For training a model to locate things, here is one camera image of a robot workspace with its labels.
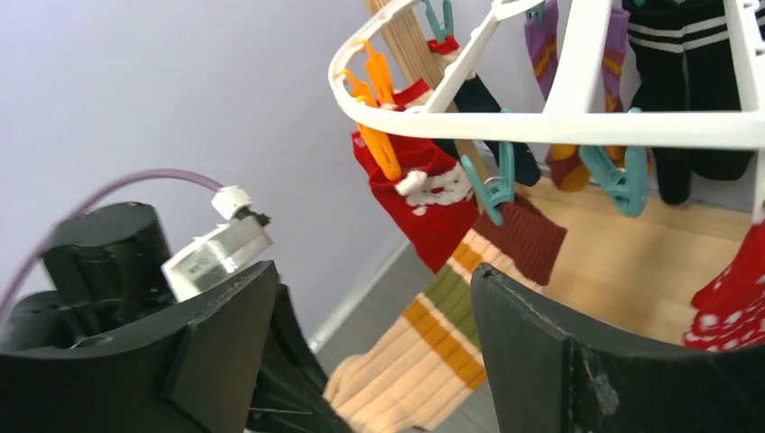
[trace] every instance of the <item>teal clothespin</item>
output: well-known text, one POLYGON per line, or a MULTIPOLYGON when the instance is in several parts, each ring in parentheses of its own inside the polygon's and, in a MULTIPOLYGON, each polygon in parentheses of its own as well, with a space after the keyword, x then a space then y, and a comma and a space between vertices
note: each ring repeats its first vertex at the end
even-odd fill
POLYGON ((430 4, 430 0, 422 0, 425 4, 425 16, 428 18, 428 24, 430 24, 430 30, 433 32, 433 37, 436 38, 438 43, 442 43, 449 36, 454 34, 454 13, 452 12, 451 0, 444 0, 444 22, 438 20, 436 11, 433 10, 433 5, 430 4))
MULTIPOLYGON (((510 110, 503 109, 502 112, 510 113, 510 110)), ((473 184, 476 196, 484 203, 486 215, 492 219, 493 223, 502 226, 504 220, 497 206, 501 203, 512 203, 515 200, 515 156, 512 152, 512 143, 500 142, 500 175, 489 178, 486 182, 481 182, 470 158, 463 155, 460 161, 473 184)))
POLYGON ((545 17, 545 2, 532 7, 528 11, 526 11, 526 20, 531 21, 534 19, 534 16, 537 17, 537 24, 542 24, 542 20, 545 17))
MULTIPOLYGON (((631 108, 628 113, 639 113, 631 108)), ((639 216, 648 200, 648 155, 644 147, 629 146, 624 169, 618 169, 602 146, 580 146, 579 158, 611 201, 627 217, 639 216)))

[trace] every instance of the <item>wooden post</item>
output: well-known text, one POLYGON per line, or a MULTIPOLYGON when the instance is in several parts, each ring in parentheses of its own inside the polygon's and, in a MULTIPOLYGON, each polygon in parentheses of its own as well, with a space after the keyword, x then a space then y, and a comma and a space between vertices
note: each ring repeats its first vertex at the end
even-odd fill
MULTIPOLYGON (((377 13, 390 2, 391 0, 364 0, 370 14, 377 13)), ((433 59, 433 54, 428 49, 428 41, 411 10, 402 12, 387 26, 383 27, 382 38, 410 84, 422 78, 430 88, 438 86, 444 77, 444 71, 433 59)), ((457 112, 454 103, 449 105, 447 112, 457 112)), ((486 180, 488 171, 475 148, 475 143, 472 140, 455 140, 455 145, 460 155, 467 155, 470 158, 478 177, 481 180, 486 180)), ((478 208, 483 210, 483 203, 479 202, 478 208)))

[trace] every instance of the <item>cable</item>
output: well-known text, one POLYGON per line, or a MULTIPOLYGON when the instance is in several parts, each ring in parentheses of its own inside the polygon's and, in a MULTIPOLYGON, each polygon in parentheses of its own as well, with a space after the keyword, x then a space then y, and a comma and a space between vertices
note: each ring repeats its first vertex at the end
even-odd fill
MULTIPOLYGON (((223 188, 223 184, 193 171, 176 169, 152 169, 137 171, 135 173, 131 173, 121 178, 112 180, 103 187, 99 188, 96 192, 80 202, 79 205, 74 207, 65 217, 61 219, 61 221, 73 217, 78 217, 84 214, 96 203, 119 189, 133 185, 134 183, 142 182, 144 180, 155 179, 185 180, 187 182, 196 183, 197 185, 210 189, 214 192, 217 192, 219 189, 223 188)), ((3 293, 3 297, 0 299, 0 327, 5 324, 5 320, 10 313, 11 306, 13 305, 19 290, 21 290, 24 281, 26 281, 27 277, 29 277, 32 268, 34 268, 34 265, 37 264, 42 254, 48 248, 51 232, 52 230, 49 231, 49 233, 42 238, 42 240, 34 247, 29 255, 27 255, 27 257, 22 261, 21 267, 19 267, 19 269, 11 278, 11 281, 5 287, 5 293, 3 293)))

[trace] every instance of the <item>drying rack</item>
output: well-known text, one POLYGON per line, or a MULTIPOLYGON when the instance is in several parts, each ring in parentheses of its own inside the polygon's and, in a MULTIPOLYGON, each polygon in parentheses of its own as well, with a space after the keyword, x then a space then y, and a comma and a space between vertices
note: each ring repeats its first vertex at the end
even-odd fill
POLYGON ((526 143, 694 147, 757 150, 753 218, 762 219, 765 199, 765 42, 755 11, 757 0, 724 0, 741 100, 740 113, 588 113, 603 58, 611 0, 572 2, 558 72, 541 114, 444 113, 484 52, 499 24, 525 14, 544 0, 493 0, 491 9, 444 79, 423 106, 405 112, 381 110, 356 102, 348 93, 343 69, 398 14, 419 0, 392 0, 351 36, 329 64, 329 84, 346 115, 373 129, 411 137, 526 143))

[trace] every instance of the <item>wall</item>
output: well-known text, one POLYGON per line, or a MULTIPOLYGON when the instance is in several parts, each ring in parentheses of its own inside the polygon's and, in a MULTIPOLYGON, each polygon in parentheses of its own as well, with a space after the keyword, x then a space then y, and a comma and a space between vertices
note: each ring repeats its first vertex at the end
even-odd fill
MULTIPOLYGON (((488 5, 455 0, 463 43, 488 5)), ((560 0, 561 39, 569 5, 560 0)), ((364 185, 354 125, 326 82, 332 54, 368 18, 361 0, 41 0, 3 2, 0 13, 0 281, 96 185, 149 167, 239 184, 273 216, 276 244, 263 257, 276 260, 309 335, 401 240, 364 185)), ((501 27, 478 70, 504 106, 538 112, 522 20, 501 27)), ((629 101, 632 56, 625 69, 629 101)), ((734 207, 751 196, 728 184, 696 194, 734 207)), ((127 199, 159 209, 174 249, 217 221, 208 192, 176 181, 110 201, 127 199)), ((38 269, 24 291, 49 287, 38 269)))

